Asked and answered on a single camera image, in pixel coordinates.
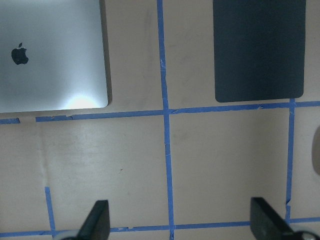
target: grid square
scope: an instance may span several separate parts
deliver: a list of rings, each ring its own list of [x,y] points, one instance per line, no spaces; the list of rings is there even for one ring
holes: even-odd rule
[[[174,232],[175,240],[255,240],[249,226],[183,229]]]
[[[50,230],[35,125],[0,125],[0,233]]]
[[[111,227],[168,225],[162,116],[38,127],[57,230],[79,229],[103,199]]]
[[[250,198],[285,216],[288,109],[171,115],[175,224],[248,221]]]
[[[320,91],[320,1],[306,1],[304,93],[297,102],[319,101]]]
[[[320,216],[320,176],[312,165],[314,135],[320,126],[320,107],[295,109],[291,218]]]
[[[163,18],[171,109],[289,101],[216,101],[212,0],[164,0]]]

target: laptop lid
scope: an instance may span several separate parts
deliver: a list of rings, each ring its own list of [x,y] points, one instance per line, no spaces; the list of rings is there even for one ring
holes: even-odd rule
[[[213,0],[218,102],[299,98],[306,0]]]
[[[1,113],[108,105],[99,0],[0,0],[0,32]]]

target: laptop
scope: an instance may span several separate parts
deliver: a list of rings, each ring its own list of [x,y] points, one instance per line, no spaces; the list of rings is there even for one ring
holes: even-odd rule
[[[215,99],[304,93],[306,0],[213,0]]]
[[[0,113],[106,107],[104,18],[104,0],[0,0]]]

